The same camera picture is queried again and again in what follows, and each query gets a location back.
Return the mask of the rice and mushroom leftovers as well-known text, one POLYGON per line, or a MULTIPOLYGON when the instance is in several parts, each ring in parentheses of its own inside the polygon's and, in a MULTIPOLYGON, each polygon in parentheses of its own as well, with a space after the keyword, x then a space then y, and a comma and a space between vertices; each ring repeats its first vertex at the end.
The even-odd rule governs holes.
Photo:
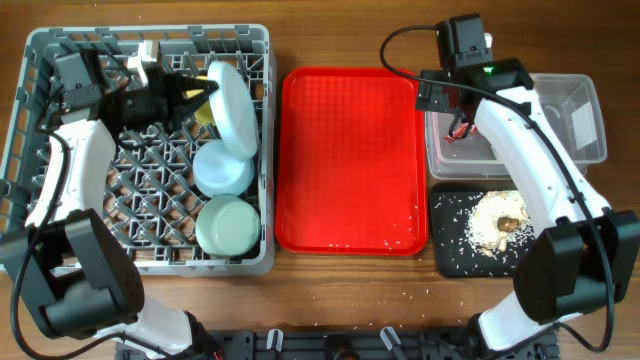
POLYGON ((533 227, 521 194, 503 190, 482 195, 470 210, 465 237, 474 251, 491 258, 532 240, 533 227))

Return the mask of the green food bowl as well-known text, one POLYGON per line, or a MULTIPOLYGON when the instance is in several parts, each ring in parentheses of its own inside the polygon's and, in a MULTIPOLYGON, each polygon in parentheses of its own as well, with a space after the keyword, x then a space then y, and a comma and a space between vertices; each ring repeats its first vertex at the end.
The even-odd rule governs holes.
POLYGON ((211 256, 236 257, 249 252, 260 235, 257 211, 233 195, 210 199, 196 218, 196 240, 211 256))

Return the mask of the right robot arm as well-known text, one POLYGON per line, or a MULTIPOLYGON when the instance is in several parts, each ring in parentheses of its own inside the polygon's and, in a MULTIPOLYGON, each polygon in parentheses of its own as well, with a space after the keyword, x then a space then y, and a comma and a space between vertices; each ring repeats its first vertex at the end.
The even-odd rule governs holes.
POLYGON ((484 354, 515 351, 599 309, 606 311, 601 343, 576 339, 592 352, 606 350, 639 251, 637 215, 613 210, 585 180, 522 63, 494 59, 479 15, 431 29, 441 68, 422 73, 418 108, 458 115, 479 130, 520 192, 536 238, 516 266, 513 292, 475 319, 484 354))

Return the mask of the yellow plastic cup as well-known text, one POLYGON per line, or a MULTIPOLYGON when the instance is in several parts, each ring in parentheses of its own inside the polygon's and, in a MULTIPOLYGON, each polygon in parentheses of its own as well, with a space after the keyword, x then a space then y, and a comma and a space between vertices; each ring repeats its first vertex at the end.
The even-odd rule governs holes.
MULTIPOLYGON (((188 90, 187 98, 192 98, 201 93, 201 90, 188 90)), ((198 110, 194 112, 194 118, 200 125, 215 125, 214 115, 209 101, 206 101, 198 110)))

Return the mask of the light blue plate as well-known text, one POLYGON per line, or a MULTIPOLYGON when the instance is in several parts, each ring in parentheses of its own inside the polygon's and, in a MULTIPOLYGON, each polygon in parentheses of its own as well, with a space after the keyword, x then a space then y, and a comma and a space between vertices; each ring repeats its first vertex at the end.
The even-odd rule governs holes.
POLYGON ((207 78, 218 85, 209 97, 215 125, 228 151, 239 159, 251 159, 258 151, 257 117, 247 84, 226 62, 212 62, 207 78))

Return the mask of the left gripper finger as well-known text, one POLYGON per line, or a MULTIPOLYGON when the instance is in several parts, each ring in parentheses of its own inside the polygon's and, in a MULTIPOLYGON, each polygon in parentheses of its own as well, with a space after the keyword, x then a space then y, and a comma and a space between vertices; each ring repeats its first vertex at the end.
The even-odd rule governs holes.
POLYGON ((185 92, 178 93, 177 121, 182 123, 192 117, 197 110, 209 103, 210 94, 201 92, 188 98, 185 92))
POLYGON ((219 84, 207 77, 199 78, 182 74, 176 75, 176 85, 174 91, 179 98, 189 98, 188 93, 192 92, 192 96, 208 97, 219 89, 219 84))

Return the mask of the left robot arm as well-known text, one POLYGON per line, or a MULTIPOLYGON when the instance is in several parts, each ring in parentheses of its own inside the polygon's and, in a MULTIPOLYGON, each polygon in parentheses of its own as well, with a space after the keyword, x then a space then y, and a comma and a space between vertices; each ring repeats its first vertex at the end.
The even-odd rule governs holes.
POLYGON ((38 357, 21 329, 26 308, 44 336, 78 340, 81 353, 113 340, 148 358, 220 359, 222 348, 194 315, 145 294, 138 268, 101 215, 121 134, 153 125, 172 132, 220 85, 149 64, 144 87, 115 86, 103 57, 99 50, 58 56, 60 86, 34 126, 51 144, 44 186, 24 227, 1 239, 14 339, 38 357))

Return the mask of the red snack wrapper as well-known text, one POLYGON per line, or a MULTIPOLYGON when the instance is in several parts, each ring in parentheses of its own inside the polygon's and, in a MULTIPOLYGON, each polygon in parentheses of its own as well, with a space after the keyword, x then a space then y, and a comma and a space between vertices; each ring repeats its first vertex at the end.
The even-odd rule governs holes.
POLYGON ((454 143, 455 141, 462 140, 468 135, 473 134, 477 131, 478 129, 475 124, 461 123, 453 130, 451 134, 446 135, 444 139, 448 143, 454 143))

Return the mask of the small green saucer bowl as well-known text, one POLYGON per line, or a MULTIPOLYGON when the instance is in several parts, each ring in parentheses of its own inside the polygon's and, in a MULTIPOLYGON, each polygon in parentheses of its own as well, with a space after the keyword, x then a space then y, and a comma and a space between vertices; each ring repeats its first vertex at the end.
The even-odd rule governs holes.
POLYGON ((255 174, 253 160, 234 157, 222 140, 204 143, 196 151, 192 169, 196 187, 208 197, 239 196, 255 174))

